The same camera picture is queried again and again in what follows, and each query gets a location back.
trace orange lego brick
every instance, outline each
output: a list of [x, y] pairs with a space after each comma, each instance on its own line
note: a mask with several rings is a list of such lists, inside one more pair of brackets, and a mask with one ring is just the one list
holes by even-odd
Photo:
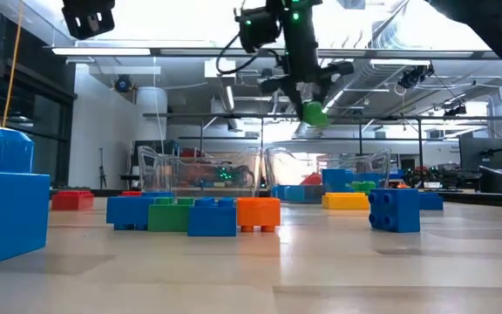
[[364, 193], [327, 193], [322, 197], [326, 209], [368, 210], [369, 198]]
[[274, 197], [241, 197], [237, 199], [237, 224], [241, 232], [275, 232], [280, 226], [280, 199]]

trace computer monitor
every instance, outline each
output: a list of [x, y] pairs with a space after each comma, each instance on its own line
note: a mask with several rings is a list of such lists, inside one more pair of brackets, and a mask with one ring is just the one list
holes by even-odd
[[502, 139], [460, 139], [460, 163], [464, 170], [479, 171], [479, 166], [502, 169], [502, 152], [482, 154], [489, 149], [502, 149]]
[[479, 192], [502, 194], [502, 173], [488, 167], [479, 167]]

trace ceiling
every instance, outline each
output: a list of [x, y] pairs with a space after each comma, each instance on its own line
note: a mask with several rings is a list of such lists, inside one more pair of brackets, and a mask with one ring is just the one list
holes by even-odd
[[[68, 34], [61, 15], [62, 0], [24, 0], [24, 28], [54, 46], [137, 46], [137, 47], [222, 47], [237, 32], [233, 8], [240, 0], [131, 0], [117, 1], [114, 9], [116, 29], [82, 43]], [[315, 7], [315, 34], [321, 48], [410, 49], [410, 50], [488, 50], [468, 27], [448, 20], [423, 0], [410, 0], [403, 8], [402, 0], [367, 0], [366, 10], [346, 10], [337, 0], [325, 0]], [[245, 8], [262, 6], [264, 0], [247, 0]], [[0, 11], [17, 20], [18, 0], [0, 0]], [[383, 29], [379, 26], [396, 13]], [[283, 38], [273, 46], [282, 47]], [[234, 96], [259, 97], [258, 73], [272, 68], [274, 60], [259, 58], [238, 78], [205, 78], [206, 58], [95, 58], [91, 74], [112, 86], [119, 72], [130, 72], [138, 86], [156, 85], [168, 90], [168, 105], [175, 113], [209, 113], [210, 99], [219, 98], [223, 87], [232, 85]], [[236, 58], [236, 64], [246, 61]], [[342, 89], [387, 89], [388, 92], [343, 92], [331, 107], [331, 114], [418, 114], [432, 110], [452, 97], [438, 91], [412, 90], [404, 97], [394, 92], [396, 82], [407, 65], [372, 65], [369, 60], [353, 60], [356, 73], [340, 78], [331, 96]], [[496, 85], [501, 82], [501, 61], [434, 61], [439, 77], [447, 85], [473, 82]], [[428, 78], [427, 86], [441, 82]], [[478, 96], [494, 93], [496, 88], [478, 85], [460, 86], [456, 94]], [[266, 101], [236, 100], [235, 110], [268, 112]], [[178, 119], [172, 123], [195, 123], [199, 119]]]

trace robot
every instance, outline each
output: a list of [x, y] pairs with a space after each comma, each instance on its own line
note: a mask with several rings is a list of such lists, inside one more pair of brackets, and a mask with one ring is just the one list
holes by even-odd
[[[502, 59], [502, 0], [425, 0], [435, 9], [457, 22], [470, 26]], [[298, 83], [314, 84], [313, 102], [323, 103], [332, 85], [334, 74], [347, 75], [354, 71], [350, 62], [339, 62], [321, 68], [317, 62], [315, 29], [312, 22], [312, 8], [322, 4], [322, 0], [266, 0], [264, 7], [242, 10], [235, 21], [240, 26], [239, 33], [222, 50], [218, 59], [227, 48], [239, 38], [241, 46], [254, 56], [243, 66], [231, 71], [234, 73], [250, 65], [260, 53], [275, 51], [262, 49], [265, 44], [273, 43], [282, 33], [286, 42], [286, 53], [277, 56], [277, 64], [284, 70], [281, 78], [270, 78], [260, 85], [264, 94], [282, 90], [295, 107], [296, 114], [303, 120], [301, 94]], [[87, 39], [113, 30], [112, 9], [115, 0], [64, 0], [65, 22], [71, 35], [77, 39]], [[411, 82], [422, 80], [421, 76], [430, 75], [430, 69], [409, 73], [404, 87]]]

